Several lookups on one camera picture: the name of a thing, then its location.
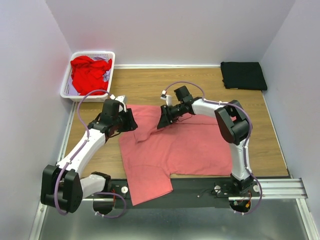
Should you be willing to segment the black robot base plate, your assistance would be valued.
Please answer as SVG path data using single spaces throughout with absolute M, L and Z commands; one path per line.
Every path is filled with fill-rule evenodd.
M 132 191 L 128 182 L 114 180 L 113 195 L 96 194 L 92 197 L 92 207 L 97 214 L 112 216 L 112 210 L 129 209 L 179 209 L 179 208 L 226 208 L 240 214 L 254 209 L 252 200 L 261 200 L 261 187 L 250 177 L 238 183 L 230 177 L 213 178 L 173 178 L 173 191 L 138 205 L 132 204 Z

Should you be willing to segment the pink t shirt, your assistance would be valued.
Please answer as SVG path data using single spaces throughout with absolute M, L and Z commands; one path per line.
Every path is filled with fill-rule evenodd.
M 172 192 L 172 174 L 231 174 L 231 150 L 215 118 L 186 114 L 158 129 L 160 107 L 132 104 L 130 108 L 138 127 L 120 136 L 119 147 L 132 205 Z

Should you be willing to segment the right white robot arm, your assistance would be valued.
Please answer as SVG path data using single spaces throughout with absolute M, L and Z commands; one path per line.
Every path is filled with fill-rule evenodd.
M 160 98 L 165 104 L 160 107 L 158 129 L 165 128 L 178 121 L 184 114 L 203 115 L 215 118 L 222 138 L 229 144 L 232 169 L 230 191 L 241 196 L 249 191 L 254 176 L 249 161 L 249 140 L 253 124 L 249 115 L 237 100 L 230 102 L 208 100 L 205 96 L 193 97 L 183 85 L 174 90 L 178 104 L 172 105 L 172 97 L 165 88 Z

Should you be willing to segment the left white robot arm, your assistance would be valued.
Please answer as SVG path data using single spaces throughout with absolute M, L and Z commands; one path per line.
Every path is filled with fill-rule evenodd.
M 125 95 L 104 101 L 102 111 L 85 126 L 85 133 L 70 153 L 56 165 L 47 165 L 42 172 L 40 202 L 54 207 L 61 215 L 74 213 L 84 198 L 97 194 L 114 196 L 111 177 L 93 172 L 81 175 L 94 154 L 106 142 L 121 133 L 138 127 Z

